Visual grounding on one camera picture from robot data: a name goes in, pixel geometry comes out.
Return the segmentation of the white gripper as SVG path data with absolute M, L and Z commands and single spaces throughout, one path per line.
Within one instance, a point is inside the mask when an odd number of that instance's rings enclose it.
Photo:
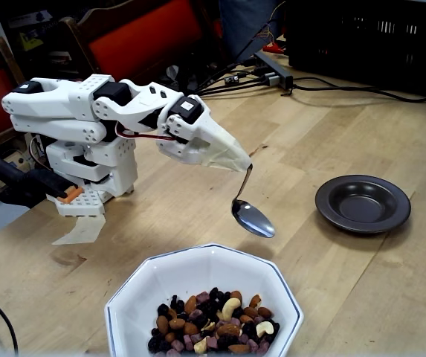
M 252 165 L 250 156 L 210 113 L 194 94 L 166 105 L 157 121 L 160 152 L 183 164 L 245 172 Z

